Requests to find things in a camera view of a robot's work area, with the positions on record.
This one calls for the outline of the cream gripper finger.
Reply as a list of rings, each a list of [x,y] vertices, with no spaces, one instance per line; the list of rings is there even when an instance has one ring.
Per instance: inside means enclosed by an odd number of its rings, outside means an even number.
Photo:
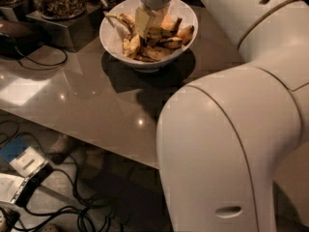
[[[164,17],[167,15],[169,11],[169,7],[166,6],[158,11],[150,11],[150,22],[149,22],[149,27],[155,27],[159,28],[161,26],[161,23],[164,19]]]
[[[150,11],[137,7],[135,11],[135,24],[138,34],[146,39],[149,22],[151,21],[152,14]]]

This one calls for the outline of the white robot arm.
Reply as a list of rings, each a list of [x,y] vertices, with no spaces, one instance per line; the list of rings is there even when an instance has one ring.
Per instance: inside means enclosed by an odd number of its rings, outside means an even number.
[[[183,86],[156,151],[174,232],[277,232],[273,176],[309,134],[309,6],[201,0],[243,64]]]

